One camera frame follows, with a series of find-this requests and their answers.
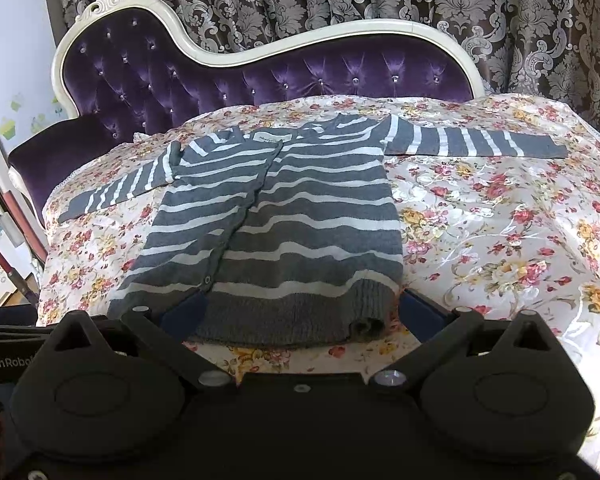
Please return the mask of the grey white striped cardigan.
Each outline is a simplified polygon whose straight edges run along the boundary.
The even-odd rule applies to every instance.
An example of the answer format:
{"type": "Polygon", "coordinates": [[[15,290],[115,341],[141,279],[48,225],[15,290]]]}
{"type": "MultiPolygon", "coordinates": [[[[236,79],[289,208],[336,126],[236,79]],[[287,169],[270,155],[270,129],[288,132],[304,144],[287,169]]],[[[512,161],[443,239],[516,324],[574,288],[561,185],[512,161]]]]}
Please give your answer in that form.
{"type": "Polygon", "coordinates": [[[431,128],[340,115],[299,128],[238,128],[172,142],[154,160],[70,200],[69,221],[162,188],[145,245],[107,314],[162,313],[195,292],[188,337],[313,346],[380,333],[403,278],[388,156],[563,158],[549,136],[431,128]]]}

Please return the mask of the floral bed cover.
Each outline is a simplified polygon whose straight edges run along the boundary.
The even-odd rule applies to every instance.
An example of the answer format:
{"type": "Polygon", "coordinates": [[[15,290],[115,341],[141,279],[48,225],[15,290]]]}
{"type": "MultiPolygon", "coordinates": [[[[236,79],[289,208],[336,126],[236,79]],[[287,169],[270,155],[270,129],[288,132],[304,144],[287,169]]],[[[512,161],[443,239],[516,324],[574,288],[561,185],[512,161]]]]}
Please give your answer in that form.
{"type": "Polygon", "coordinates": [[[600,133],[566,104],[501,94],[465,104],[432,99],[314,96],[201,114],[178,128],[136,136],[60,182],[43,209],[50,251],[38,320],[107,310],[140,252],[160,191],[59,223],[73,195],[97,188],[186,142],[237,126],[298,127],[338,114],[398,115],[416,124],[546,134],[563,160],[393,158],[386,168],[401,218],[405,281],[442,306],[508,318],[538,312],[564,346],[595,400],[580,454],[600,473],[600,133]]]}

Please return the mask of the red black pole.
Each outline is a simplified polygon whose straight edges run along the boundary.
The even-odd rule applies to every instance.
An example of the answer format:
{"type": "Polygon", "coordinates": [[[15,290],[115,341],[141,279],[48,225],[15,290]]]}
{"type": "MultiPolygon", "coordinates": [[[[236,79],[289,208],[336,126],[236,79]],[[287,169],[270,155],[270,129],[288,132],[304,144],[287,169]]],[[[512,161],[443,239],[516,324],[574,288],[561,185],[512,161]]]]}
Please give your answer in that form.
{"type": "Polygon", "coordinates": [[[6,260],[3,254],[0,252],[0,268],[6,273],[9,281],[15,286],[20,294],[26,298],[29,304],[33,307],[38,305],[38,295],[30,289],[26,280],[19,274],[19,272],[6,260]]]}

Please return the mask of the purple tufted chaise sofa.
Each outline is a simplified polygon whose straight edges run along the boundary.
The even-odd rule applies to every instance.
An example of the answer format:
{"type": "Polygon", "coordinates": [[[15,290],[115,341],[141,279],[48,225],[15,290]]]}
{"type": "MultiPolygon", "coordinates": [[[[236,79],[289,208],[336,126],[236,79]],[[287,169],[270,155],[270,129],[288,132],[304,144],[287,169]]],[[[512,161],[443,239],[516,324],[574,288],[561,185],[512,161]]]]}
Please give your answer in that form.
{"type": "MultiPolygon", "coordinates": [[[[484,93],[469,54],[444,32],[424,24],[357,20],[245,52],[219,54],[197,47],[161,0],[97,0],[61,41],[52,76],[56,96],[68,107],[70,118],[10,155],[42,207],[84,162],[136,136],[154,136],[160,128],[178,128],[225,107],[314,96],[466,103],[484,93]]],[[[162,188],[147,193],[155,190],[161,192],[162,202],[162,188]]],[[[59,223],[79,219],[61,220],[69,203],[58,214],[59,223]]]]}

